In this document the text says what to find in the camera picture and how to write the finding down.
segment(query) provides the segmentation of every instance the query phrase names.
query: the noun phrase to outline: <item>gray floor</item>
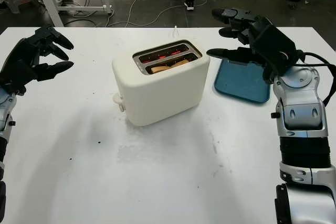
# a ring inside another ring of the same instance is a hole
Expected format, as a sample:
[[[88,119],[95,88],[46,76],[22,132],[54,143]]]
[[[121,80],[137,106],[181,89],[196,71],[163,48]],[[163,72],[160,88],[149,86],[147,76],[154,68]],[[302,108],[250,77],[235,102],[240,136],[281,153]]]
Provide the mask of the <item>gray floor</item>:
[[[84,4],[85,0],[67,0]],[[100,5],[100,0],[90,0],[90,5]],[[110,23],[127,20],[130,6],[134,0],[111,0],[115,14],[111,17]],[[175,5],[181,5],[182,0],[138,0],[132,9],[130,21],[137,24],[151,22],[160,11]],[[196,0],[197,4],[205,0]],[[286,0],[206,0],[202,6],[196,7],[195,11],[187,12],[185,8],[172,8],[164,12],[160,18],[148,27],[220,27],[222,24],[211,16],[211,9],[221,7],[239,7],[250,9],[269,17],[277,26],[312,26],[318,33],[336,49],[336,2],[335,0],[302,0],[295,10],[288,7]],[[11,26],[42,26],[51,23],[48,13],[43,6],[37,7],[33,4],[25,4],[20,7],[20,14],[12,14],[9,10],[0,14],[0,33],[6,27]],[[60,13],[64,22],[74,20],[72,14]],[[107,22],[107,15],[95,13],[89,17],[104,27]],[[75,22],[68,26],[93,26],[89,22]]]

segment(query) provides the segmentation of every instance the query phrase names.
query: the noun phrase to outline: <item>white toaster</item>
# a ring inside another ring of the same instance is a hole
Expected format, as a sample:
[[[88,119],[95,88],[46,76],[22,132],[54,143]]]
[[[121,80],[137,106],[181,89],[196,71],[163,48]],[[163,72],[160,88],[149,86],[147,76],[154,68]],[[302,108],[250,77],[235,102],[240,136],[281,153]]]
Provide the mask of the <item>white toaster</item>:
[[[112,62],[119,88],[113,99],[134,125],[168,118],[201,101],[209,62],[190,40],[119,56]]]

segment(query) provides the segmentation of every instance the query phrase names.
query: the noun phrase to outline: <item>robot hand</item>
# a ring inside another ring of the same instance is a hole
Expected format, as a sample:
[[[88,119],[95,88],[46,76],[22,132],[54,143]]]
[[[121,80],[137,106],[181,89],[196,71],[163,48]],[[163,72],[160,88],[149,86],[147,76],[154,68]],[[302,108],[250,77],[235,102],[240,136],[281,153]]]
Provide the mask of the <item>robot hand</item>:
[[[6,203],[6,185],[2,181],[5,168],[3,160],[12,126],[15,125],[11,111],[16,104],[16,95],[24,95],[25,85],[30,81],[53,79],[74,65],[54,42],[73,49],[72,43],[54,28],[42,27],[33,36],[21,39],[16,44],[0,71],[0,222],[4,218]],[[49,54],[63,61],[52,66],[39,64],[39,57]]]
[[[282,161],[275,199],[278,224],[336,223],[336,170],[330,163],[325,106],[336,90],[336,66],[322,57],[297,50],[293,41],[269,19],[250,11],[215,9],[213,16],[229,27],[223,37],[238,38],[250,48],[210,49],[207,54],[240,63],[263,66],[263,78],[273,83],[278,98],[276,112]],[[305,56],[323,64],[303,64]],[[320,81],[314,67],[327,66],[334,76],[331,91],[322,102],[317,95]]]
[[[0,86],[8,94],[23,95],[25,84],[32,80],[52,79],[58,73],[69,69],[74,63],[53,42],[67,49],[73,49],[72,43],[51,26],[42,27],[29,38],[22,39],[7,57],[0,72]],[[53,54],[63,62],[53,66],[39,64],[40,56]]]

